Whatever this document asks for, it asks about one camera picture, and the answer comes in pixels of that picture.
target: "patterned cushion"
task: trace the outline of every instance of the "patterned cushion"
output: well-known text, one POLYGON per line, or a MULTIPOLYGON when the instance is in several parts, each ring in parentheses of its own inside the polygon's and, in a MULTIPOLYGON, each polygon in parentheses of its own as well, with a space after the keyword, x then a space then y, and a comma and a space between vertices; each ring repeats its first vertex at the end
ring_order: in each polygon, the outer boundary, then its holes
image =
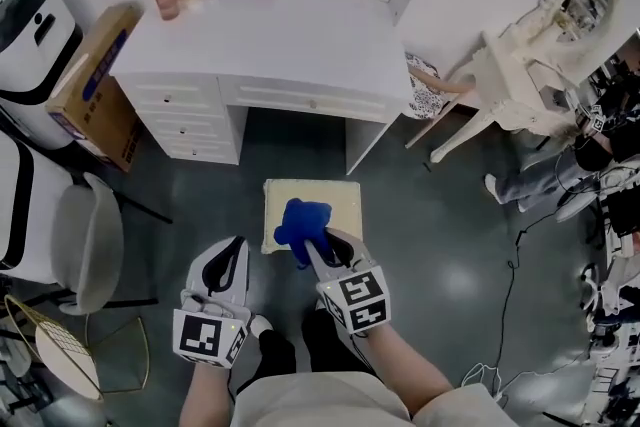
MULTIPOLYGON (((407 58, 407 64, 422 70, 432 77, 440 78, 438 76, 438 70, 429 63, 413 54, 405 53, 405 57, 407 58)), ((445 93, 430 88, 411 74, 409 74, 409 77, 411 78, 413 101, 409 103, 403 114, 414 119, 435 118, 446 103, 445 93)))

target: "blue stuffed toy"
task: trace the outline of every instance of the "blue stuffed toy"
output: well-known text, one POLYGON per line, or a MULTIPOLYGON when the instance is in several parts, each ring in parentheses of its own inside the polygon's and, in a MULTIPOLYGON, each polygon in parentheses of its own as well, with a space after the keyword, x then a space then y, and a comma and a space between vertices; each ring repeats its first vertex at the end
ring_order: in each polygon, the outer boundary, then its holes
POLYGON ((331 205, 290 199, 282 216, 282 224, 276 228, 274 238, 281 245, 289 244, 293 255, 300 262, 300 269, 311 264, 304 241, 311 241, 321 255, 331 254, 331 246, 325 228, 331 220, 331 205))

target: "gray pants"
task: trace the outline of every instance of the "gray pants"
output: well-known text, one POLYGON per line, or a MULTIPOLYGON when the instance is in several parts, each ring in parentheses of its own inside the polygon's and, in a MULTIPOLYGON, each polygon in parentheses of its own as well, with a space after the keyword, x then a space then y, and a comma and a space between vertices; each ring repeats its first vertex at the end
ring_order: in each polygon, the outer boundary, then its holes
POLYGON ((562 186, 568 189, 591 175, 593 172, 585 171, 578 165, 573 148, 567 148, 560 155, 538 162, 517 175, 498 179, 496 192, 503 203, 518 200, 520 208, 528 210, 562 186))

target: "white shirt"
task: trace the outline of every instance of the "white shirt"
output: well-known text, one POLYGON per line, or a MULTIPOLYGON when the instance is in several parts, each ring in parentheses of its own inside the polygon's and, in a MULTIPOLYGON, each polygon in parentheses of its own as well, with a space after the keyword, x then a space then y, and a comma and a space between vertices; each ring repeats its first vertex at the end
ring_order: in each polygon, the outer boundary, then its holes
POLYGON ((486 388, 445 393, 410 418, 400 398, 362 372, 259 379, 238 395, 231 427, 516 427, 486 388))

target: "sneaker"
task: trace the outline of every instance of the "sneaker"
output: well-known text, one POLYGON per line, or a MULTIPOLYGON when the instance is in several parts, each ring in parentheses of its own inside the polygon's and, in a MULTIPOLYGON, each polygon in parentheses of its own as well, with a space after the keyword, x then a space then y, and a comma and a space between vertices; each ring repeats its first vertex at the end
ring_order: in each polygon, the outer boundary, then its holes
POLYGON ((486 174, 484 175, 484 186, 487 188, 487 190, 489 191, 489 194, 491 194, 493 196, 493 199, 495 199, 499 205, 503 205, 504 202, 500 201, 500 198, 498 197, 498 191, 496 191, 496 177, 491 175, 491 174, 486 174))
POLYGON ((264 331, 273 331, 273 326, 271 325, 271 322, 262 315, 256 315, 251 320, 251 324, 249 324, 249 331, 256 338, 260 338, 260 335, 264 331))

